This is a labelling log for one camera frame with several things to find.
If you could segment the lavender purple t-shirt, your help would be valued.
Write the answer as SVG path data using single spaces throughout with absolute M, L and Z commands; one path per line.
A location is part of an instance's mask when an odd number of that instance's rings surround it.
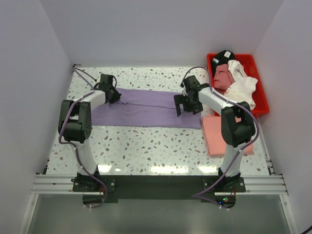
M 95 126 L 201 128 L 201 114 L 176 114 L 176 92 L 122 89 L 120 100 L 91 112 Z

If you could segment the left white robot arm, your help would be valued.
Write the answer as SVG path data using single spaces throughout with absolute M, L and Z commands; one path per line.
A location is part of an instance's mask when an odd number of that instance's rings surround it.
M 92 133 L 92 111 L 97 107 L 120 100 L 121 93 L 116 89 L 117 79 L 113 75 L 100 75 L 92 89 L 75 100 L 65 99 L 61 103 L 58 121 L 58 142 L 70 145 L 75 153 L 78 173 L 87 176 L 84 186 L 96 191 L 101 186 L 98 166 L 92 156 L 89 137 Z

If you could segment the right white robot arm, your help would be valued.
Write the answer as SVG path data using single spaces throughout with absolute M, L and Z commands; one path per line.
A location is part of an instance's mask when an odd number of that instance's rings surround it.
M 221 135 L 226 143 L 224 160 L 217 179 L 220 190 L 227 192 L 234 186 L 232 177 L 240 174 L 243 149 L 256 134 L 255 117 L 247 102 L 236 102 L 226 98 L 208 83 L 200 84 L 195 76 L 184 78 L 180 85 L 182 94 L 174 96 L 176 114 L 203 111 L 203 105 L 212 108 L 221 117 Z

